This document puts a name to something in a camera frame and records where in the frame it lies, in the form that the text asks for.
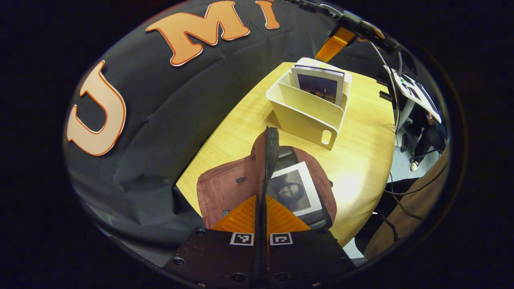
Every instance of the black wire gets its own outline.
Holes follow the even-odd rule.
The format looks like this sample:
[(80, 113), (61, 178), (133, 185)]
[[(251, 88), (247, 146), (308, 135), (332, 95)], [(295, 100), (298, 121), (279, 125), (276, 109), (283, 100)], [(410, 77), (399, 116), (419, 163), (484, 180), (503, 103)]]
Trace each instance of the black wire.
[(399, 107), (399, 103), (398, 103), (398, 93), (396, 92), (396, 86), (395, 86), (395, 82), (394, 82), (393, 71), (387, 65), (387, 63), (384, 60), (384, 57), (382, 56), (380, 51), (378, 51), (377, 46), (373, 42), (371, 42), (371, 41), (368, 41), (368, 42), (373, 46), (375, 51), (377, 51), (378, 56), (380, 57), (382, 63), (389, 69), (389, 81), (391, 81), (391, 85), (393, 86), (393, 94), (394, 94), (394, 99), (396, 101), (396, 118), (394, 120), (395, 121), (395, 123), (394, 123), (394, 136), (396, 137), (398, 135), (398, 132), (400, 131), (400, 127), (399, 127), (399, 123), (398, 123), (399, 120), (400, 120), (400, 107)]
[(386, 219), (386, 216), (384, 215), (384, 213), (382, 213), (382, 211), (380, 209), (377, 209), (377, 213), (380, 215), (380, 217), (382, 218), (382, 220), (389, 225), (389, 227), (391, 227), (391, 229), (393, 230), (393, 240), (396, 242), (398, 241), (398, 232), (396, 231), (396, 228), (394, 227), (394, 225), (389, 222), (387, 219)]
[(400, 59), (400, 64), (399, 64), (399, 68), (398, 68), (398, 71), (399, 72), (399, 75), (401, 76), (401, 71), (403, 70), (403, 59), (401, 58), (401, 51), (398, 51), (398, 58)]
[(398, 203), (398, 206), (400, 206), (400, 208), (402, 209), (402, 211), (409, 217), (412, 217), (412, 218), (415, 218), (415, 219), (418, 219), (420, 221), (423, 220), (423, 217), (421, 216), (418, 216), (418, 215), (415, 215), (415, 214), (412, 214), (412, 213), (409, 213), (405, 207), (403, 207), (403, 205), (401, 204), (400, 200), (398, 200), (398, 198), (395, 196), (395, 195), (391, 195), (393, 196), (394, 200)]
[[(389, 175), (391, 176), (391, 192), (394, 193), (394, 190), (393, 190), (393, 174), (391, 174), (391, 172), (389, 172)], [(393, 196), (394, 200), (396, 201), (396, 203), (398, 203), (398, 206), (400, 206), (401, 210), (409, 217), (412, 217), (412, 218), (415, 218), (415, 219), (418, 219), (418, 220), (423, 220), (423, 218), (421, 216), (418, 216), (418, 215), (415, 215), (415, 214), (412, 214), (410, 212), (408, 212), (405, 207), (401, 204), (400, 200), (398, 200), (398, 198), (395, 196), (395, 195), (391, 195)]]
[(430, 182), (426, 183), (425, 185), (423, 185), (421, 188), (419, 189), (416, 189), (414, 191), (407, 191), (405, 193), (394, 193), (394, 192), (390, 192), (388, 190), (384, 190), (384, 193), (388, 193), (388, 194), (391, 194), (391, 195), (408, 195), (408, 194), (412, 194), (412, 193), (415, 193), (415, 192), (419, 192), (420, 190), (426, 188), (429, 184), (433, 183), (435, 181), (435, 179), (437, 179), (442, 173), (443, 171), (445, 170), (446, 168), (446, 165), (443, 166), (443, 168), (441, 169), (441, 171), (437, 174), (437, 176), (435, 176), (432, 180), (430, 180)]
[[(411, 71), (402, 71), (402, 72), (401, 72), (401, 74), (402, 74), (402, 75), (404, 75), (404, 74), (405, 74), (405, 75), (407, 75), (407, 73), (412, 73), (412, 72), (411, 72)], [(400, 76), (400, 77), (401, 77), (400, 72), (398, 72), (398, 71), (393, 72), (393, 74), (398, 74), (398, 76)]]

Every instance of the cable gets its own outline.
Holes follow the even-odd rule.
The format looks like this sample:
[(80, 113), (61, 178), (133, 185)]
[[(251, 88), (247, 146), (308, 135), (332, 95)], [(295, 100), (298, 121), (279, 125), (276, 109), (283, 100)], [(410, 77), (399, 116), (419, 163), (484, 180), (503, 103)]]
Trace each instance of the cable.
[(384, 190), (384, 193), (388, 193), (388, 194), (391, 194), (391, 195), (408, 195), (408, 194), (412, 194), (412, 193), (415, 193), (415, 192), (419, 192), (420, 190), (426, 188), (429, 184), (433, 183), (435, 181), (435, 179), (437, 179), (445, 170), (446, 168), (446, 165), (443, 166), (443, 168), (441, 169), (441, 171), (437, 174), (437, 176), (435, 176), (432, 180), (430, 180), (430, 182), (424, 184), (421, 188), (419, 189), (416, 189), (414, 191), (407, 191), (405, 193), (393, 193), (393, 192), (390, 192), (388, 190)]
[(398, 131), (398, 122), (400, 119), (400, 108), (398, 105), (398, 96), (396, 95), (396, 88), (395, 88), (394, 81), (393, 81), (393, 71), (387, 65), (386, 61), (382, 57), (382, 54), (380, 54), (380, 52), (378, 51), (378, 48), (375, 46), (375, 44), (373, 44), (373, 42), (371, 42), (371, 41), (369, 41), (369, 43), (371, 43), (371, 45), (373, 45), (373, 48), (375, 48), (375, 50), (377, 51), (378, 56), (380, 56), (380, 59), (382, 59), (382, 62), (384, 63), (384, 65), (389, 69), (389, 80), (391, 81), (391, 85), (393, 86), (394, 99), (396, 100), (396, 122), (394, 124), (394, 136), (396, 137), (396, 135), (398, 135), (397, 131)]
[(343, 16), (343, 13), (341, 13), (341, 11), (337, 10), (336, 8), (334, 8), (332, 6), (329, 6), (329, 5), (323, 4), (323, 3), (318, 3), (318, 6), (327, 7), (327, 9), (329, 9), (334, 14), (337, 14), (338, 16)]
[(400, 67), (398, 68), (398, 71), (399, 71), (398, 75), (401, 76), (401, 72), (402, 72), (401, 68), (403, 67), (403, 60), (401, 59), (401, 51), (398, 51), (398, 57), (400, 58)]
[[(393, 190), (393, 174), (391, 174), (391, 172), (389, 172), (389, 175), (391, 176), (391, 192), (394, 192)], [(415, 214), (412, 214), (410, 212), (408, 212), (405, 207), (401, 204), (400, 200), (398, 200), (398, 198), (395, 196), (395, 195), (391, 195), (393, 196), (394, 200), (396, 201), (396, 203), (398, 203), (398, 206), (400, 206), (401, 210), (409, 217), (413, 217), (415, 219), (418, 219), (418, 220), (423, 220), (423, 217), (421, 216), (418, 216), (418, 215), (415, 215)]]
[(412, 213), (409, 213), (407, 210), (405, 210), (405, 207), (401, 204), (400, 200), (398, 200), (398, 198), (395, 196), (395, 195), (391, 195), (393, 196), (394, 200), (398, 203), (398, 206), (400, 206), (401, 210), (409, 217), (413, 217), (415, 219), (418, 219), (420, 221), (423, 220), (423, 217), (421, 216), (418, 216), (418, 215), (415, 215), (415, 214), (412, 214)]
[(398, 76), (400, 76), (400, 77), (401, 77), (402, 75), (408, 76), (408, 75), (407, 75), (407, 73), (408, 73), (408, 72), (410, 72), (410, 71), (402, 71), (402, 72), (401, 72), (401, 75), (400, 75), (400, 72), (395, 71), (395, 72), (393, 72), (393, 74), (398, 74)]
[(386, 224), (388, 224), (389, 227), (391, 227), (391, 229), (393, 230), (393, 240), (395, 242), (398, 241), (398, 232), (396, 231), (396, 228), (394, 227), (394, 225), (386, 219), (386, 216), (384, 215), (384, 213), (382, 213), (382, 211), (380, 209), (377, 209), (377, 212), (380, 215), (380, 217), (382, 218), (382, 220)]

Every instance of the light wood tabletop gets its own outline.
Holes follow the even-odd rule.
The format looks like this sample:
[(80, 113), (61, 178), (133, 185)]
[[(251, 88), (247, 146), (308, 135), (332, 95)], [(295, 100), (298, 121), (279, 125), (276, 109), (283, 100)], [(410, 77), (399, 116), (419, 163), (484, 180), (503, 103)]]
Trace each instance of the light wood tabletop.
[(250, 154), (266, 126), (279, 129), (281, 146), (293, 146), (315, 157), (325, 170), (337, 202), (330, 229), (341, 246), (363, 227), (386, 186), (394, 153), (394, 116), (391, 102), (379, 96), (387, 87), (352, 73), (344, 121), (332, 150), (280, 129), (266, 91), (294, 63), (284, 62), (257, 84), (227, 115), (177, 182), (184, 197), (201, 215), (196, 193), (205, 171)]

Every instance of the zipper pull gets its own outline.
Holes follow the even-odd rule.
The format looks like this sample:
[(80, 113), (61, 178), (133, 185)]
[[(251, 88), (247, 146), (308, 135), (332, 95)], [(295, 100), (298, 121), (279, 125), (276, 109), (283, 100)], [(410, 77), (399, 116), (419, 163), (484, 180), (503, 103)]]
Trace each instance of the zipper pull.
[(240, 178), (236, 179), (235, 181), (239, 184), (246, 179), (248, 179), (248, 178), (244, 176), (244, 177), (240, 177)]

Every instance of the sneaker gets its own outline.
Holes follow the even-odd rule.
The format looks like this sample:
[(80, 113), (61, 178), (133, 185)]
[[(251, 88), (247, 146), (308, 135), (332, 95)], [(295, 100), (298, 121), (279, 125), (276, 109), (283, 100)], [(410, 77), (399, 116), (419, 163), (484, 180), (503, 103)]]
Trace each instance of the sneaker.
[(411, 171), (417, 170), (418, 166), (419, 166), (419, 163), (417, 161), (413, 161), (411, 164)]

